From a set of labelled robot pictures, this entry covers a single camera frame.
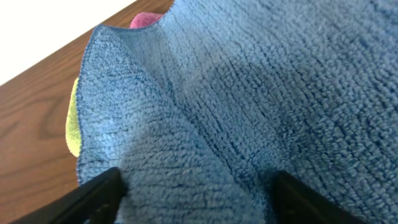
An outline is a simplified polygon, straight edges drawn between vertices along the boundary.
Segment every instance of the wood grain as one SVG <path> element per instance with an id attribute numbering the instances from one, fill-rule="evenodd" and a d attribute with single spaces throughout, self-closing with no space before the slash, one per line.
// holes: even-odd
<path id="1" fill-rule="evenodd" d="M 165 13 L 172 0 L 138 0 L 104 24 L 128 27 L 138 12 Z M 65 142 L 73 81 L 89 30 L 0 86 L 0 223 L 9 223 L 77 187 Z"/>

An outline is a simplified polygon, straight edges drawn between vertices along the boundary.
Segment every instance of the yellow cloth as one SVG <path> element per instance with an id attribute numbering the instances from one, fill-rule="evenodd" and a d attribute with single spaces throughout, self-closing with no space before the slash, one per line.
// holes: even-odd
<path id="1" fill-rule="evenodd" d="M 67 115 L 66 139 L 70 152 L 78 157 L 80 153 L 81 137 L 76 109 L 76 88 L 79 78 L 73 84 Z"/>

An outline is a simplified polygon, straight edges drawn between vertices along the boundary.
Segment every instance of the terry cloth fabric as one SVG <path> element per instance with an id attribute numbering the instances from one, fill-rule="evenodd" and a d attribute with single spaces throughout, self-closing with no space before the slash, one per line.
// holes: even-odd
<path id="1" fill-rule="evenodd" d="M 149 27 L 97 27 L 79 183 L 119 167 L 124 223 L 275 223 L 286 170 L 398 223 L 397 21 L 388 0 L 176 0 Z"/>
<path id="2" fill-rule="evenodd" d="M 154 22 L 158 21 L 163 14 L 151 13 L 151 12 L 140 12 L 138 13 L 134 19 L 131 21 L 130 28 L 137 29 L 142 28 L 145 26 L 149 26 Z M 77 111 L 76 111 L 76 86 L 77 86 L 78 78 L 75 80 L 72 88 L 72 93 L 70 96 L 70 103 L 68 108 L 68 115 L 67 115 L 67 125 L 66 125 L 66 140 L 67 146 L 70 152 L 78 157 L 80 153 L 80 129 L 78 124 L 77 118 Z"/>

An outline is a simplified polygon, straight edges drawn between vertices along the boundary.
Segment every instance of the pink towel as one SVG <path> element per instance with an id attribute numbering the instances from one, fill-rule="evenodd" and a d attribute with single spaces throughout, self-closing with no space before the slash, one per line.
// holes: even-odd
<path id="1" fill-rule="evenodd" d="M 142 28 L 158 21 L 163 14 L 153 12 L 140 12 L 131 21 L 130 28 Z"/>

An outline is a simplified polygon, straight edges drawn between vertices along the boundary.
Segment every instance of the white background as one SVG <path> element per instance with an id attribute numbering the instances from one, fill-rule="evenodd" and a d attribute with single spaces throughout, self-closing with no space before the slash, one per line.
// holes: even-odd
<path id="1" fill-rule="evenodd" d="M 134 1 L 0 0 L 0 85 Z"/>

